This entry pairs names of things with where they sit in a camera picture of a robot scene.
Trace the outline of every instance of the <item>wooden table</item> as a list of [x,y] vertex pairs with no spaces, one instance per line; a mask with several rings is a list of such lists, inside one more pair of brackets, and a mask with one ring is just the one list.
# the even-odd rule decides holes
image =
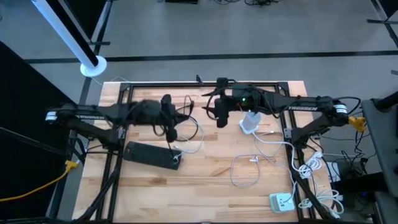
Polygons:
[[[100,106],[116,103],[120,83],[105,83]],[[303,82],[289,82],[292,96],[306,96]],[[183,105],[185,95],[195,101],[192,116],[205,130],[205,142],[196,154],[184,154],[178,170],[168,170],[135,162],[123,161],[114,222],[296,222],[297,213],[275,214],[269,206],[269,195],[277,192],[291,192],[292,183],[287,169],[278,167],[264,159],[260,162],[261,177],[256,185],[239,188],[230,181],[231,161],[241,154],[256,154],[254,137],[245,135],[239,127],[239,120],[244,113],[230,113],[228,125],[219,129],[216,122],[209,119],[205,110],[208,97],[202,97],[213,88],[135,88],[133,100],[160,100],[170,93],[172,103]],[[297,126],[305,126],[313,120],[308,112],[295,112]],[[109,128],[104,121],[95,125]],[[191,121],[178,126],[179,134],[188,136],[195,130]],[[257,133],[277,131],[277,134],[262,136],[265,141],[280,141],[282,135],[279,125],[272,116],[262,115]],[[172,146],[183,149],[196,149],[201,139],[199,131],[190,143],[173,142]],[[128,141],[167,147],[165,137],[157,137],[151,126],[131,126],[127,133]],[[272,154],[279,145],[259,143],[264,154]],[[287,166],[285,147],[278,151],[272,161]],[[305,158],[313,151],[304,150]],[[80,182],[80,189],[73,218],[79,217],[91,204],[100,190],[106,154],[89,154]],[[234,178],[239,182],[249,182],[257,176],[256,164],[248,157],[240,158],[235,163]],[[328,174],[323,164],[313,173],[319,190],[330,188]],[[104,217],[109,207],[108,191],[105,199]]]

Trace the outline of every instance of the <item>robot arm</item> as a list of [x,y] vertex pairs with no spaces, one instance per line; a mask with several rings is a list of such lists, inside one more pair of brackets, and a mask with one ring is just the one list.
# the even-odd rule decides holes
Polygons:
[[[227,78],[218,78],[215,90],[204,95],[210,96],[210,99],[208,105],[203,109],[207,110],[207,113],[214,114],[219,128],[227,125],[230,111],[260,112],[272,114],[275,118],[279,118],[275,114],[283,113],[286,110],[321,112],[321,117],[306,127],[294,130],[292,142],[295,142],[299,139],[303,140],[303,136],[326,132],[331,126],[343,126],[349,121],[346,105],[329,96],[291,97],[262,90],[253,85],[234,83],[229,86],[229,84]],[[225,95],[226,89],[232,89],[232,95]],[[209,104],[215,95],[220,97],[215,100],[215,107],[211,108]]]
[[[170,95],[162,100],[142,100],[131,103],[114,104],[111,106],[89,106],[65,104],[60,108],[51,108],[47,111],[46,121],[64,125],[68,129],[77,131],[87,138],[98,138],[105,147],[118,145],[118,128],[133,125],[159,125],[164,127],[164,134],[168,142],[177,138],[174,127],[189,119],[190,114],[181,114],[171,104]],[[82,119],[100,119],[112,123],[112,129],[104,130],[88,124]]]

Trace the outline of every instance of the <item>black backdrop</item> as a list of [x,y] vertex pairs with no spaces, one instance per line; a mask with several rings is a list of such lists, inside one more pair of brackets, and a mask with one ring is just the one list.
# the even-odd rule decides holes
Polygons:
[[[49,126],[45,110],[73,103],[0,41],[0,127],[65,150],[69,131]],[[65,158],[0,133],[0,198],[29,192],[60,176]],[[22,199],[0,202],[0,220],[44,217],[55,184]]]
[[91,39],[106,0],[65,0],[65,2],[88,38]]
[[381,7],[390,18],[398,10],[398,0],[379,0]]

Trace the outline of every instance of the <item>power plug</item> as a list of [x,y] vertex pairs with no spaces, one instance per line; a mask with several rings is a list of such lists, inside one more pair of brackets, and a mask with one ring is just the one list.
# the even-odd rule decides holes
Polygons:
[[274,213],[284,213],[294,210],[293,199],[290,193],[275,193],[269,196],[269,205]]
[[312,157],[313,158],[317,158],[317,159],[320,159],[320,158],[322,158],[322,152],[315,152],[313,155],[312,155]]
[[248,112],[239,125],[244,134],[252,134],[259,129],[260,120],[260,113]]

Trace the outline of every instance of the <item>white cable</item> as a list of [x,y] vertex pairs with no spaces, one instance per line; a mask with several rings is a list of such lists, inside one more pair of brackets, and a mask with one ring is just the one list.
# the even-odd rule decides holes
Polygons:
[[[123,77],[114,77],[113,79],[111,79],[111,81],[115,81],[116,79],[120,78],[121,80],[125,81],[125,82],[129,82],[129,80],[123,78]],[[96,80],[94,77],[92,77],[92,79],[99,85],[103,85],[101,82],[99,82],[98,80]]]
[[92,77],[92,79],[93,79],[97,84],[99,84],[100,86],[103,85],[103,84],[100,83],[98,80],[96,80],[94,77]]
[[[179,148],[178,146],[174,146],[174,148],[176,148],[176,149],[178,149],[178,150],[181,150],[181,153],[180,153],[180,154],[174,156],[174,159],[175,159],[177,162],[178,162],[178,160],[179,160],[179,157],[180,157],[183,153],[193,154],[193,153],[198,152],[198,151],[200,150],[201,146],[203,145],[204,140],[205,140],[205,130],[203,129],[203,127],[202,127],[199,123],[197,123],[194,119],[192,119],[191,117],[190,117],[190,120],[191,120],[192,122],[194,122],[194,123],[198,126],[198,128],[200,129],[200,131],[202,132],[202,137],[201,137],[201,140],[200,140],[200,144],[199,144],[198,148],[195,149],[195,150],[193,150],[193,151],[189,151],[189,150],[187,150],[187,149],[181,149],[181,148]],[[190,142],[190,140],[189,140],[188,138],[184,137],[184,136],[179,136],[179,137],[184,138],[185,140],[187,140],[187,142]]]
[[298,172],[301,176],[301,178],[309,178],[311,177],[311,173],[315,170],[321,169],[322,167],[322,161],[319,160],[319,158],[322,158],[322,153],[321,152],[316,152],[312,155],[312,157],[305,161],[304,165],[301,165],[298,168]]
[[[329,210],[330,213],[335,214],[335,215],[339,215],[339,214],[344,213],[344,206],[343,206],[343,204],[342,204],[339,200],[337,200],[337,196],[339,196],[339,192],[338,192],[337,190],[324,190],[324,191],[322,191],[319,195],[315,195],[315,196],[317,197],[318,201],[319,201],[325,208],[327,208],[327,209]],[[333,200],[333,201],[335,201],[335,202],[340,206],[341,210],[340,210],[340,211],[337,211],[337,212],[334,211],[334,210],[332,210],[327,204],[323,203],[323,201],[326,201],[326,200]],[[302,201],[298,204],[298,207],[299,207],[299,208],[310,208],[310,207],[312,207],[312,203],[311,203],[310,199],[305,198],[304,200],[302,200]]]
[[[285,142],[285,141],[268,142],[268,141],[264,141],[264,140],[262,140],[262,139],[259,138],[260,136],[265,135],[265,134],[269,134],[269,133],[264,133],[264,134],[261,134],[261,135],[256,135],[255,133],[253,133],[253,136],[256,138],[256,139],[254,140],[254,143],[255,143],[255,145],[256,145],[257,150],[261,153],[261,156],[265,157],[269,162],[271,162],[271,163],[273,163],[273,164],[275,164],[275,165],[277,165],[277,166],[281,166],[281,165],[276,164],[275,162],[271,161],[271,160],[268,158],[268,157],[275,156],[275,155],[277,154],[277,152],[279,151],[280,147],[273,153],[273,155],[267,156],[267,155],[265,155],[265,154],[258,148],[258,145],[257,145],[257,141],[256,141],[256,140],[258,140],[258,141],[260,141],[260,142],[262,142],[262,143],[265,143],[265,144],[280,144],[280,145],[286,144],[286,145],[292,147],[292,160],[291,160],[290,163],[291,163],[291,165],[292,165],[292,168],[293,168],[294,170],[296,170],[297,172],[299,172],[301,178],[303,178],[303,179],[311,179],[311,178],[313,178],[313,177],[311,176],[311,173],[312,173],[313,171],[318,170],[318,169],[320,169],[320,168],[322,167],[322,161],[319,160],[319,158],[322,157],[322,153],[321,153],[321,152],[316,152],[316,153],[314,153],[314,155],[313,155],[309,160],[307,160],[307,161],[305,162],[305,165],[302,165],[302,166],[300,166],[300,167],[297,169],[297,168],[295,167],[295,164],[294,164],[294,152],[295,152],[294,146],[293,146],[291,143]],[[288,199],[288,200],[290,200],[290,199],[293,197],[294,193],[295,193],[295,189],[296,189],[297,182],[294,182],[293,177],[292,177],[292,173],[291,173],[290,169],[289,169],[288,167],[286,167],[286,166],[282,166],[282,167],[286,168],[286,169],[289,171],[289,173],[290,173],[290,179],[291,179],[291,181],[292,181],[292,183],[293,183],[292,195],[291,195],[290,198]],[[319,195],[317,195],[318,183],[315,181],[315,179],[314,179],[313,181],[314,181],[314,183],[315,183],[315,189],[314,189],[314,191],[315,191],[315,196],[317,197],[318,201],[319,201],[323,206],[325,206],[325,207],[329,210],[329,212],[330,212],[332,215],[334,215],[335,217],[338,216],[339,214],[342,214],[342,213],[344,212],[344,207],[343,207],[343,205],[341,204],[341,202],[340,202],[339,200],[336,199],[336,197],[339,196],[339,192],[336,191],[336,190],[324,190],[324,191],[321,192]],[[332,193],[335,193],[335,194],[334,194],[334,195],[331,195],[331,196],[324,196],[327,192],[332,192]],[[323,203],[323,201],[325,201],[325,200],[334,200],[336,203],[339,204],[339,206],[340,206],[340,208],[341,208],[341,211],[336,212],[336,211],[332,210],[327,204]],[[298,205],[299,208],[309,208],[309,207],[311,207],[311,206],[312,206],[312,203],[311,203],[311,201],[310,201],[308,198],[305,198],[304,200],[302,200],[302,201],[299,203],[299,205]]]

